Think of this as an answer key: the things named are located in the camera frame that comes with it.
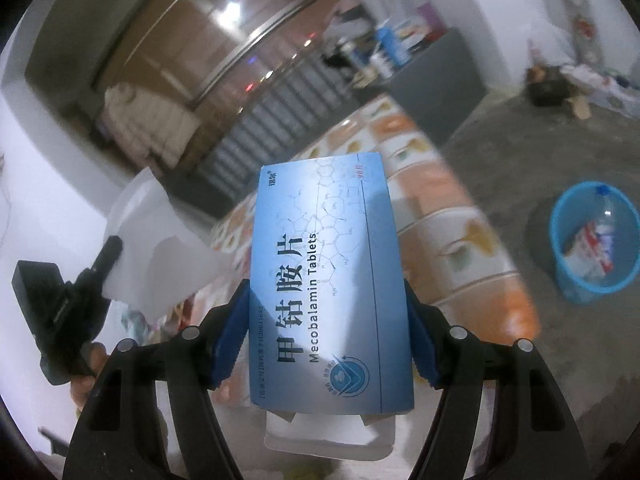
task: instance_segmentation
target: blue gripper pad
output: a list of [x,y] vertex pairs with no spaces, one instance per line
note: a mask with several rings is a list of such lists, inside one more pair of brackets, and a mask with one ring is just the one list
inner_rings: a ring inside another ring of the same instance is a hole
[[249,330],[249,294],[251,288],[247,280],[241,285],[232,298],[232,312],[226,320],[225,327],[213,347],[213,367],[211,369],[211,383],[213,389],[220,386],[222,381],[231,376],[240,353],[240,347]]
[[411,355],[420,377],[427,379],[436,388],[440,384],[440,372],[436,362],[436,347],[429,335],[427,327],[418,317],[415,307],[407,299],[409,311],[409,337],[411,338]]

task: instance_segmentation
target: gray floor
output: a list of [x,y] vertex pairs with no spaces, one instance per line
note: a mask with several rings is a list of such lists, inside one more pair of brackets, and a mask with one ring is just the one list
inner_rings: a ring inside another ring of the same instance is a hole
[[518,97],[475,112],[443,152],[523,274],[540,314],[536,343],[599,470],[609,444],[640,420],[640,280],[588,306],[568,303],[546,238],[555,199],[582,180],[613,184],[640,205],[640,121],[592,112],[579,121]]

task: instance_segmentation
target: metal screw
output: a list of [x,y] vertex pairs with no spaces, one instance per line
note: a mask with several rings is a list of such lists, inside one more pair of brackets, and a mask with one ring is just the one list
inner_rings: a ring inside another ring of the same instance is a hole
[[520,339],[518,341],[518,348],[523,352],[531,352],[533,350],[533,343],[528,339]]
[[134,343],[135,341],[133,341],[133,339],[123,339],[117,344],[116,348],[120,352],[128,352],[133,348]]
[[188,326],[182,331],[182,337],[187,341],[196,339],[200,335],[200,329],[197,326]]
[[452,326],[449,334],[453,339],[464,339],[468,335],[468,332],[461,326]]

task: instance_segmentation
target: chemical structure diagram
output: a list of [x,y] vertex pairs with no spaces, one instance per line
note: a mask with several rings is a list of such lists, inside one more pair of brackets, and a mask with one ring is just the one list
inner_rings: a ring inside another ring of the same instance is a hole
[[[334,167],[333,158],[316,159],[318,176],[317,196],[299,190],[284,196],[288,201],[279,224],[289,237],[301,238],[305,251],[311,234],[316,234],[316,263],[314,277],[332,296],[338,294],[338,276],[345,267],[357,264],[361,251],[366,249],[366,219],[360,181],[349,171],[352,166]],[[293,258],[295,263],[308,267],[308,254]]]

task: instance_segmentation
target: tablecloth floral pattern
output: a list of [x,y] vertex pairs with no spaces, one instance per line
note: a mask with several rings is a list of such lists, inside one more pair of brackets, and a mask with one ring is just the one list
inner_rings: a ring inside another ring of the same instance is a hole
[[[363,106],[293,160],[358,152],[382,155],[404,276],[420,300],[483,340],[535,338],[538,316],[510,256],[428,136],[391,97]],[[249,195],[212,232],[212,247],[233,254],[234,266],[196,295],[194,324],[249,277],[255,199]],[[236,368],[214,401],[247,401],[246,359]]]

